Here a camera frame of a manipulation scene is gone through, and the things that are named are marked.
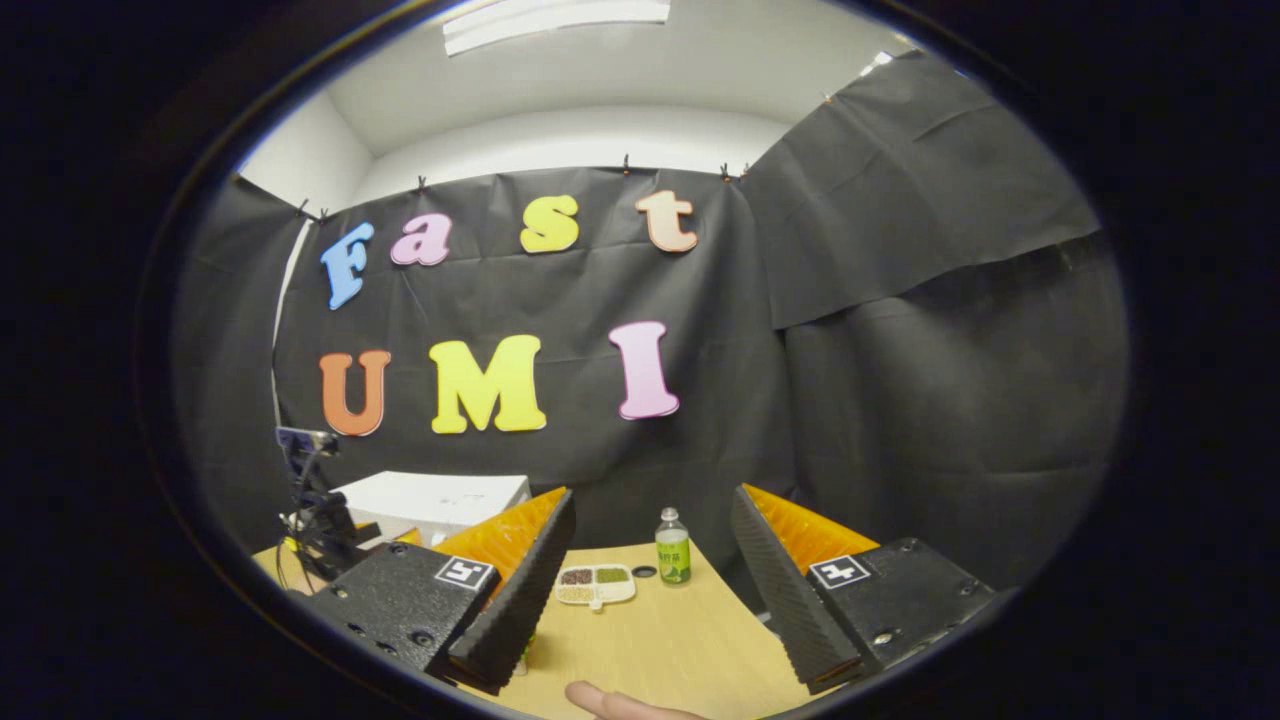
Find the green bottle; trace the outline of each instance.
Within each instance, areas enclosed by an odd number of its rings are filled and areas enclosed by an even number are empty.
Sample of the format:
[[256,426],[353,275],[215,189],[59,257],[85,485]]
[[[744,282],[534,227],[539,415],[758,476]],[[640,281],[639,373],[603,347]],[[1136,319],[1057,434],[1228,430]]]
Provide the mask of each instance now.
[[662,511],[662,524],[655,533],[658,541],[658,577],[668,585],[689,582],[689,528],[680,524],[675,507]]

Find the foam letter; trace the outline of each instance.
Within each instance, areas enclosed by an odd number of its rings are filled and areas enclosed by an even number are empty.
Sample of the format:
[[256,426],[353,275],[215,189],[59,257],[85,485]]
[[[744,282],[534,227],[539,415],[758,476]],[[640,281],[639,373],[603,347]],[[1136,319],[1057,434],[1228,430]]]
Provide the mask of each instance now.
[[449,255],[449,229],[453,220],[442,213],[419,215],[404,223],[404,232],[411,233],[396,241],[392,246],[392,261],[398,265],[435,265]]
[[439,375],[439,411],[431,429],[440,434],[465,432],[467,421],[458,413],[461,401],[476,429],[483,430],[489,427],[489,415],[499,397],[502,407],[493,420],[499,430],[545,428],[547,415],[538,409],[534,393],[534,355],[541,347],[543,342],[531,334],[503,338],[483,373],[465,342],[451,340],[431,347],[428,356],[435,360]]
[[676,200],[676,193],[660,190],[636,201],[636,210],[649,218],[649,240],[667,252],[689,252],[698,245],[698,233],[680,229],[680,215],[694,211],[694,204]]
[[344,436],[367,436],[383,424],[383,374],[392,354],[385,350],[369,350],[360,354],[360,365],[365,369],[365,409],[360,414],[347,410],[347,368],[351,355],[330,352],[320,359],[320,372],[324,375],[324,419],[329,427]]
[[525,208],[526,229],[520,245],[526,252],[557,252],[577,242],[577,200],[568,195],[539,197]]
[[658,338],[667,334],[662,323],[631,323],[613,328],[609,342],[622,351],[622,373],[627,380],[627,400],[618,407],[626,420],[671,415],[680,407],[680,398],[667,392],[662,377]]
[[365,284],[365,281],[356,277],[355,270],[365,269],[369,258],[365,255],[365,246],[360,242],[371,237],[374,237],[374,225],[362,223],[320,256],[320,261],[329,270],[330,310],[337,310],[343,302],[355,297],[361,286]]

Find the white box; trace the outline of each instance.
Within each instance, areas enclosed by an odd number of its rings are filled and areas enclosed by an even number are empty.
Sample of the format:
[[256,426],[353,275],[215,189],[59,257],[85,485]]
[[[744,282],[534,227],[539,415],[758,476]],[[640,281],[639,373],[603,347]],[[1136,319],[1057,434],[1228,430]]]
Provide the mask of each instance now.
[[425,475],[385,470],[337,488],[347,497],[347,510],[357,525],[378,523],[380,536],[361,547],[372,547],[417,528],[422,544],[476,525],[527,501],[527,475]]

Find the white ceiling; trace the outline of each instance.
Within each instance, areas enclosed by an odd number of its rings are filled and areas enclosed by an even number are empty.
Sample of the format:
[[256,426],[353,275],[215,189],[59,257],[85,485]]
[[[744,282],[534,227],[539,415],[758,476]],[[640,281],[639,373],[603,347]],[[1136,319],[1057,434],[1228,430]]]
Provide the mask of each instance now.
[[589,26],[444,54],[425,23],[329,86],[372,155],[479,122],[588,105],[678,105],[792,124],[892,31],[822,0],[672,0],[664,26]]

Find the table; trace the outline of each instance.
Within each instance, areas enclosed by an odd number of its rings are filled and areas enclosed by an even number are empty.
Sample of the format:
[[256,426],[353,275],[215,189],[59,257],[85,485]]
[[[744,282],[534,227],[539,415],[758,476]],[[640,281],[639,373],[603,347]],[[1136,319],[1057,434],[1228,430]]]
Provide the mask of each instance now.
[[[667,587],[636,578],[636,596],[600,612],[549,598],[529,651],[529,674],[513,676],[498,697],[462,689],[521,712],[554,720],[590,720],[564,700],[564,685],[588,680],[645,702],[714,720],[754,719],[814,697],[796,682],[782,642],[742,605],[690,541],[692,579]],[[657,565],[652,542],[571,550],[563,566],[620,562]],[[275,550],[255,556],[275,577]],[[285,579],[308,592],[301,565],[282,552]],[[320,589],[324,583],[312,577]]]

